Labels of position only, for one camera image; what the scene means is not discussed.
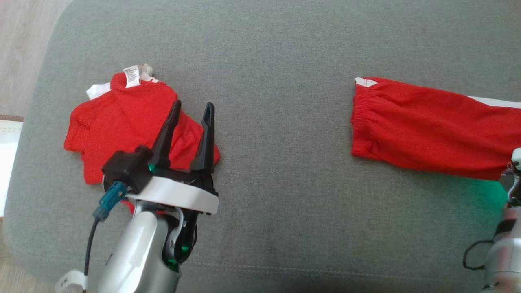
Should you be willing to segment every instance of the wooden floor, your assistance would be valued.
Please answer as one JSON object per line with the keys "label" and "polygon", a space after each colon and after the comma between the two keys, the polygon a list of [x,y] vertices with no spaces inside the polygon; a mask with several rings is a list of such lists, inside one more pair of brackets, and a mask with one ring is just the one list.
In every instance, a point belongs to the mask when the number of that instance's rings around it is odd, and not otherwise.
{"label": "wooden floor", "polygon": [[[0,115],[25,117],[48,40],[72,0],[0,0]],[[9,254],[0,220],[0,292],[53,293]],[[67,293],[81,292],[71,289]]]}

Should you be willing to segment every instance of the folded red pants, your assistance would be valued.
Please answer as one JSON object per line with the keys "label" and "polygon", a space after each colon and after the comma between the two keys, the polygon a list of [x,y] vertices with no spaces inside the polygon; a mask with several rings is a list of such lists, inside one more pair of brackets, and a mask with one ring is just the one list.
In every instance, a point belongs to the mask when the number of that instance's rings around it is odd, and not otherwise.
{"label": "folded red pants", "polygon": [[521,103],[356,78],[353,147],[398,167],[498,180],[521,147]]}
{"label": "folded red pants", "polygon": [[[140,144],[149,148],[166,119],[177,94],[164,82],[141,80],[126,88],[123,72],[115,74],[110,91],[84,102],[70,115],[64,148],[81,152],[87,184],[102,181],[103,164],[118,150],[133,152]],[[170,149],[171,168],[189,169],[203,127],[181,111]],[[214,147],[215,163],[219,150]]]}

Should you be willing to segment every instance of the gray cushion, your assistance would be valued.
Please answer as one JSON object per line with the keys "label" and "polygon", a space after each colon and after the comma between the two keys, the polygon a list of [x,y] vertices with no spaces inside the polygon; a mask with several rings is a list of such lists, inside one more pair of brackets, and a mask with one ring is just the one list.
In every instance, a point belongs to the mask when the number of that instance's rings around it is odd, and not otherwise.
{"label": "gray cushion", "polygon": [[[73,2],[24,124],[7,244],[51,282],[83,268],[102,190],[63,149],[69,114],[90,85],[148,63],[195,120],[206,101],[216,106],[221,205],[199,220],[179,292],[475,292],[482,274],[461,257],[491,238],[504,192],[351,157],[354,78],[521,101],[518,10],[486,0]],[[92,284],[129,217],[118,206],[100,225]]]}

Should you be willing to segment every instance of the red shorts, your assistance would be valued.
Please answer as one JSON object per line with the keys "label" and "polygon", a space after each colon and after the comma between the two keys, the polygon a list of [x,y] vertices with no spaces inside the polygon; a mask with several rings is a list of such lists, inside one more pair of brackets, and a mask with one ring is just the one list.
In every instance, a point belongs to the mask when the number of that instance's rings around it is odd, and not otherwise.
{"label": "red shorts", "polygon": [[521,103],[379,77],[356,78],[353,102],[354,156],[498,180],[521,147]]}

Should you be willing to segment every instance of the white cable tag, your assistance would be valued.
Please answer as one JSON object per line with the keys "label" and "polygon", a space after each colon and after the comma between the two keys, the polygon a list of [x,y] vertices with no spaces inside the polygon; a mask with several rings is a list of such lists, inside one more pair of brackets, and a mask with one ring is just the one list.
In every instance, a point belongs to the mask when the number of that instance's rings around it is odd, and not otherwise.
{"label": "white cable tag", "polygon": [[139,68],[137,65],[125,68],[123,72],[127,76],[127,86],[125,88],[139,86]]}
{"label": "white cable tag", "polygon": [[65,274],[54,286],[56,293],[61,293],[70,285],[80,285],[83,290],[87,289],[88,277],[82,272],[72,270]]}

